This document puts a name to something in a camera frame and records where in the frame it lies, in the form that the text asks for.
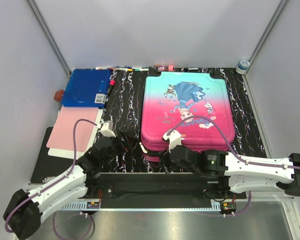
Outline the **pink teal hardshell suitcase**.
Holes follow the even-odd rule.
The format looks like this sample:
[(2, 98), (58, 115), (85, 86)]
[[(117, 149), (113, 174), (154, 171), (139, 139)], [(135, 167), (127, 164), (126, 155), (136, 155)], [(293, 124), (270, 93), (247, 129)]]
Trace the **pink teal hardshell suitcase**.
[(151, 162), (168, 148), (163, 135), (176, 128), (193, 151), (227, 151), (235, 138), (226, 81), (209, 73), (149, 69), (141, 116), (141, 150)]

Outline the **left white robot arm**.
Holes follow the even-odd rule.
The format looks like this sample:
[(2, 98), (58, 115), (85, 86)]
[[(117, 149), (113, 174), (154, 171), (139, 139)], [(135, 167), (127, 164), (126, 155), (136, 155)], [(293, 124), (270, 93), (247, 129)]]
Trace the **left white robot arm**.
[(103, 165), (131, 149), (129, 137), (123, 132), (102, 136), (54, 179), (29, 191), (17, 190), (3, 214), (5, 231), (25, 240), (68, 202), (84, 196), (93, 198), (98, 193), (97, 179), (102, 174)]

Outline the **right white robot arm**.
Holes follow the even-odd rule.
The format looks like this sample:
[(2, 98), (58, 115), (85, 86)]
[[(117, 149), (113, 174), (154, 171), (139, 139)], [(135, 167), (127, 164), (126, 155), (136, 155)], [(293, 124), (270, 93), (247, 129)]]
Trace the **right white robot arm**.
[(219, 179), (218, 195), (281, 189), (286, 195), (300, 197), (300, 154), (283, 158), (237, 155), (229, 151), (194, 151), (184, 145), (160, 154), (166, 173), (182, 169), (207, 179)]

